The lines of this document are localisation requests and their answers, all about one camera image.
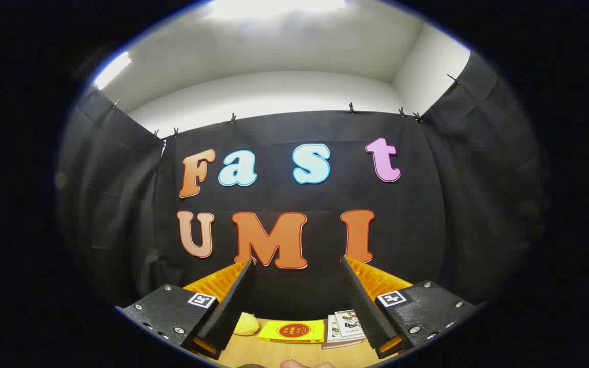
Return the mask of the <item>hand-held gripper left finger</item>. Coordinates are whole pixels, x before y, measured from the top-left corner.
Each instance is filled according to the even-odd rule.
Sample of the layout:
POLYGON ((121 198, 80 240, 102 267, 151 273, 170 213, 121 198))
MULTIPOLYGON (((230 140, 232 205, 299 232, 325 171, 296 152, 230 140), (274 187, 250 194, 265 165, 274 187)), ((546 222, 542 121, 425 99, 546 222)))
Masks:
POLYGON ((219 359, 254 284, 253 261, 234 263, 185 287, 163 284, 126 307, 125 319, 179 349, 219 359))

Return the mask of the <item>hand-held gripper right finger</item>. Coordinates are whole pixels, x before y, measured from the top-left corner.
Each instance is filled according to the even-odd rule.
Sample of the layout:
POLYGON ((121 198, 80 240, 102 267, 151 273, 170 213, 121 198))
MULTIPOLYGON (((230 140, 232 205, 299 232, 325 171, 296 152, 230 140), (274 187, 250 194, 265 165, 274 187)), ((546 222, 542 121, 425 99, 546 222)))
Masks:
POLYGON ((471 319, 479 305, 433 281, 404 281, 351 257, 341 258, 351 309, 379 359, 420 349, 471 319))

